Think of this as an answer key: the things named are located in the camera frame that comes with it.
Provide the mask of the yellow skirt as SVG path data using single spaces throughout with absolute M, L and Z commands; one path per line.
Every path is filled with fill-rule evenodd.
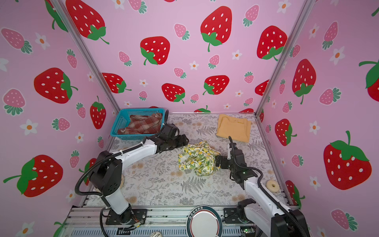
M 219 115 L 216 135 L 223 138 L 229 136 L 232 140 L 248 143 L 250 140 L 252 122 L 248 119 Z

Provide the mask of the lemon print skirt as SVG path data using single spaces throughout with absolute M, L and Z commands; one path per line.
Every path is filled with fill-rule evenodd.
M 188 144 L 180 150 L 179 170 L 192 170 L 198 176 L 210 176 L 220 169 L 216 167 L 216 157 L 220 152 L 213 149 L 207 141 Z

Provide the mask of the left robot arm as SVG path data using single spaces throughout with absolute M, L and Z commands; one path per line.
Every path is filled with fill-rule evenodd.
M 127 223 L 132 219 L 131 204 L 121 191 L 124 170 L 140 160 L 155 154 L 172 151 L 188 145 L 189 139 L 174 124 L 166 124 L 155 135 L 145 137 L 139 144 L 115 153 L 102 152 L 90 168 L 88 178 L 100 191 L 110 214 L 119 222 Z

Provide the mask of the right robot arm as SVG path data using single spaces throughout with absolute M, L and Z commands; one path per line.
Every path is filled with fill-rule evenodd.
M 309 237 L 307 222 L 300 210 L 292 210 L 262 184 L 263 173 L 248 167 L 243 151 L 233 141 L 227 156 L 217 156 L 216 166 L 230 171 L 230 179 L 250 196 L 237 205 L 238 216 L 253 222 L 268 237 Z

